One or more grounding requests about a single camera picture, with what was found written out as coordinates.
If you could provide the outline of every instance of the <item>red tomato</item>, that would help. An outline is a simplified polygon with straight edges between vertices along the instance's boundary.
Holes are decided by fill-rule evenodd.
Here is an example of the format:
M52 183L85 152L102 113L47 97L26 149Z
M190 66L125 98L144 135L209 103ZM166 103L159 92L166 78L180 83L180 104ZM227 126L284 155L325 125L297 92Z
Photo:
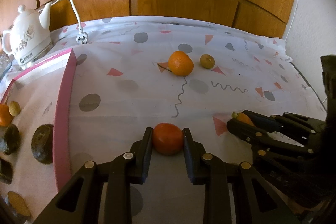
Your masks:
M177 126L163 122L154 128L152 141L157 152L172 155L183 148L184 136Z

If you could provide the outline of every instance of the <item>kettle handle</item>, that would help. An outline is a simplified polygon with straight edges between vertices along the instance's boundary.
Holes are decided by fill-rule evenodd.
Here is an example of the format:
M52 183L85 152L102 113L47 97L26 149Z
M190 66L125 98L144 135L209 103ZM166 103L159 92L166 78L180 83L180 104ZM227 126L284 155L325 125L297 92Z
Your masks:
M3 31L1 45L2 45L2 49L4 50L4 52L7 53L8 55L10 55L10 54L13 54L13 51L9 52L8 50L6 50L6 46L5 46L5 36L8 33L11 33L11 31L10 30L4 30Z

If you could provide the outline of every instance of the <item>white power cord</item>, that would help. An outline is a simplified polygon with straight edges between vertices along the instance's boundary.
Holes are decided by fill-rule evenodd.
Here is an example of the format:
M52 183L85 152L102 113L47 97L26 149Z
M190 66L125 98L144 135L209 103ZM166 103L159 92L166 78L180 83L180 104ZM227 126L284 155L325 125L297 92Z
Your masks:
M51 6L55 5L57 2L59 2L60 0L56 0L54 3L51 4ZM86 32L83 31L83 27L81 24L81 19L79 18L79 14L77 12L77 9L75 7L75 4L73 2L73 0L69 0L72 6L72 10L76 15L77 21L78 21L78 31L79 31L79 35L77 35L76 41L78 44L86 44L87 43L87 38L88 38L88 34Z

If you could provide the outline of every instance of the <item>carrot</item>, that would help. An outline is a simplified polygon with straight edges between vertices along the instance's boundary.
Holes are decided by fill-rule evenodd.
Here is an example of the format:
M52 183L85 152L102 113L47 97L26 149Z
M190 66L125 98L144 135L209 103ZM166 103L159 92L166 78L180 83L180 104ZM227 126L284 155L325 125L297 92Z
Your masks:
M238 121L241 121L241 122L244 122L244 123L247 123L249 124L250 126L254 126L254 123L251 121L250 117L246 114L244 114L243 112L239 112L239 113L236 113L236 112L232 112L232 118L233 119L237 119Z

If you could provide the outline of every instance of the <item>kettle lid knob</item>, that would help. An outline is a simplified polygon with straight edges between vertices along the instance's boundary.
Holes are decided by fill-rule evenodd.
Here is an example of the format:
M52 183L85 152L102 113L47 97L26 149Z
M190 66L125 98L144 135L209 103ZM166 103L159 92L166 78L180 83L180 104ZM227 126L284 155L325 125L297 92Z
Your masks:
M22 13L22 12L25 11L25 10L26 10L25 5L20 5L19 8L17 9L17 11L18 11L19 13Z

